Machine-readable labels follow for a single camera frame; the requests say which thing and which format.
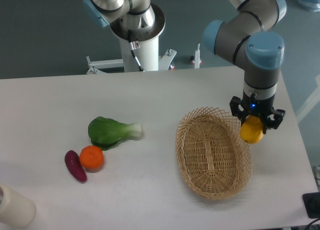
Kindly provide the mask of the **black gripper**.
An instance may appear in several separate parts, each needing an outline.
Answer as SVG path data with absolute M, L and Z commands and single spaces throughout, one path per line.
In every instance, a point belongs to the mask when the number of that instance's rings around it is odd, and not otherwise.
M 275 95 L 267 99 L 254 99 L 243 92 L 242 99 L 233 96 L 229 102 L 231 114 L 240 120 L 241 126 L 245 123 L 249 115 L 259 117 L 263 127 L 262 132 L 265 135 L 267 130 L 276 130 L 282 123 L 286 111 L 283 109 L 274 109 Z

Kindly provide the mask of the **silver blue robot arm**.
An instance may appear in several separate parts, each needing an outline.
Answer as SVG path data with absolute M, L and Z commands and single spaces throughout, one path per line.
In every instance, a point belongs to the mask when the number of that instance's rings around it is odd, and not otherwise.
M 284 110 L 273 106 L 285 44 L 271 28 L 285 16 L 286 1 L 229 1 L 238 15 L 229 22 L 210 22 L 202 43 L 244 71 L 243 96 L 231 99 L 231 113 L 242 125 L 256 117 L 265 133 L 277 129 L 285 115 Z M 159 36 L 166 19 L 151 0 L 83 0 L 83 5 L 100 27 L 110 27 L 118 38 L 126 72 L 169 69 L 174 54 L 159 55 Z

